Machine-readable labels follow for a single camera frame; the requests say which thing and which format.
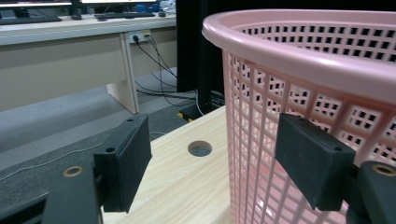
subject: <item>desk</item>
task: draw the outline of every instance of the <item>desk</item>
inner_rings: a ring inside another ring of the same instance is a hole
[[[225,108],[151,143],[152,159],[129,214],[104,213],[109,223],[231,223]],[[212,152],[194,157],[197,140]]]
[[[129,32],[175,26],[172,15],[0,26],[0,111],[107,85],[138,113]]]

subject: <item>keyboard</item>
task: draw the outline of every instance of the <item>keyboard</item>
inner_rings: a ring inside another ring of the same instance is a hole
[[[15,25],[15,24],[28,24],[28,23],[40,23],[40,22],[54,22],[62,21],[58,17],[29,17],[29,18],[3,18],[0,19],[0,25]]]
[[[107,19],[133,19],[133,18],[142,18],[142,17],[155,17],[152,13],[146,12],[122,12],[122,13],[107,13],[107,14],[96,14],[94,15],[98,20],[107,20]]]

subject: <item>basket rim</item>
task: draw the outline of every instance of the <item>basket rim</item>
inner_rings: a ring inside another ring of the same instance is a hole
[[[396,13],[383,11],[254,9],[222,12],[204,20],[203,35],[215,46],[287,76],[396,105],[396,64],[299,49],[234,30],[243,22],[359,23],[396,30]]]

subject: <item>desk leg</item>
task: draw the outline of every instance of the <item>desk leg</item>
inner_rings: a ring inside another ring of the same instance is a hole
[[[140,109],[134,84],[134,69],[132,66],[132,54],[129,48],[128,39],[128,33],[120,33],[120,44],[126,71],[126,79],[120,82],[108,84],[107,91],[111,96],[131,111],[131,113],[137,114],[140,112]]]

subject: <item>round hole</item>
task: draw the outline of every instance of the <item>round hole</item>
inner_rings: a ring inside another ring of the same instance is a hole
[[[334,149],[334,151],[342,151],[343,150],[341,147],[334,147],[333,149]]]
[[[84,168],[82,166],[72,166],[64,170],[64,177],[73,177],[76,175],[80,175]]]
[[[385,165],[375,164],[373,166],[373,169],[378,173],[380,173],[381,175],[396,176],[396,171]]]
[[[113,152],[114,150],[116,150],[114,147],[109,147],[106,149],[106,152]]]
[[[206,141],[195,141],[189,144],[189,152],[192,156],[204,157],[210,154],[212,146]]]

